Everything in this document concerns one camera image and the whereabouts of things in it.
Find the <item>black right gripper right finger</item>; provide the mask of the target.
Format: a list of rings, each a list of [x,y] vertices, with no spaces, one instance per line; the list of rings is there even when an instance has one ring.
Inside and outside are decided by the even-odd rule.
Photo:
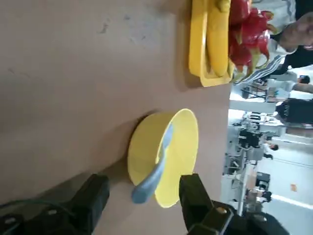
[[[229,204],[211,200],[198,174],[182,175],[179,200],[188,235],[287,235],[272,215],[247,212],[240,216]]]

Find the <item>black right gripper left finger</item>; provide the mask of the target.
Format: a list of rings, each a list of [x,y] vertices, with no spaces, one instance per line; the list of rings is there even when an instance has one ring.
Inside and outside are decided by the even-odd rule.
[[[0,217],[2,235],[91,235],[110,196],[109,179],[92,174],[71,200],[56,203],[41,199],[23,199],[2,204],[0,208],[19,204],[46,205],[38,215],[26,220],[22,214]]]

